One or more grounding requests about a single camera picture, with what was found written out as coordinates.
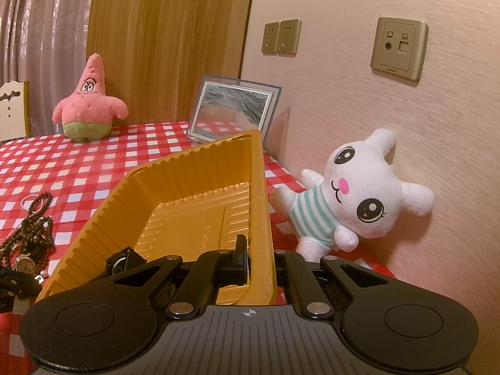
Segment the green shorts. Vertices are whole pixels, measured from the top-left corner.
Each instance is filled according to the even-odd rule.
[[[111,124],[99,124],[97,122],[68,122],[62,126],[64,135],[76,143],[93,141],[108,136],[111,132]]]

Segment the watch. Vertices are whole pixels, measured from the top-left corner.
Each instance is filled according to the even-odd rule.
[[[29,257],[29,254],[19,255],[16,258],[16,262],[14,264],[14,270],[34,275],[35,269],[36,265],[33,262],[33,260]]]

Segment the striped shirt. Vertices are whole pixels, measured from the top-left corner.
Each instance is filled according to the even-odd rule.
[[[321,186],[299,193],[290,213],[290,221],[299,237],[312,237],[332,247],[333,233],[341,225],[324,198]]]

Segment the bead necklace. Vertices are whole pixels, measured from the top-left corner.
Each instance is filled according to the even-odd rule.
[[[47,267],[49,251],[54,246],[53,221],[43,215],[51,205],[52,199],[53,196],[49,192],[38,195],[28,208],[28,216],[0,245],[0,263],[3,260],[3,265],[7,269],[12,269],[11,260],[16,251],[19,253],[18,261],[20,257],[24,257],[29,259],[31,265],[34,264],[32,274],[37,275]]]

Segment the white stuffed animal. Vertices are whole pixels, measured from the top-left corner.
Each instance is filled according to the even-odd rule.
[[[307,191],[280,187],[271,193],[271,206],[292,223],[296,251],[307,261],[319,262],[334,244],[346,252],[354,250],[358,235],[383,237],[401,210],[420,216],[431,211],[432,190],[400,181],[384,159],[395,143],[392,131],[376,129],[365,141],[334,151],[324,177],[304,169],[301,181]]]

